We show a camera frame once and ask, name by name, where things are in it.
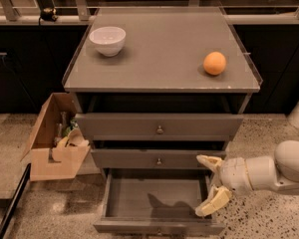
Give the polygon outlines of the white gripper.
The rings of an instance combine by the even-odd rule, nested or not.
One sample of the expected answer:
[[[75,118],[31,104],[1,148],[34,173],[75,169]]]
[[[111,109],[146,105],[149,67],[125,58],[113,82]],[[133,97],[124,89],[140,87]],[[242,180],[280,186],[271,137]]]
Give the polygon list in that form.
[[[236,195],[244,195],[249,192],[246,162],[243,158],[230,158],[223,161],[217,156],[200,154],[196,159],[213,173],[219,172],[219,178],[223,185],[211,186],[207,198],[195,208],[197,216],[205,217],[226,206],[232,197],[232,192]]]

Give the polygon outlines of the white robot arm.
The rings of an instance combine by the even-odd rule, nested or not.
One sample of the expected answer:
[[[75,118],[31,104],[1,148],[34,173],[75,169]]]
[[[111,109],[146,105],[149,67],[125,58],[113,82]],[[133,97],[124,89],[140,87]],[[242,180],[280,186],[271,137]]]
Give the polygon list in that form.
[[[196,159],[214,175],[207,198],[195,208],[197,216],[213,214],[226,206],[233,195],[246,195],[255,190],[299,195],[299,141],[279,143],[272,156],[223,160],[198,155]]]

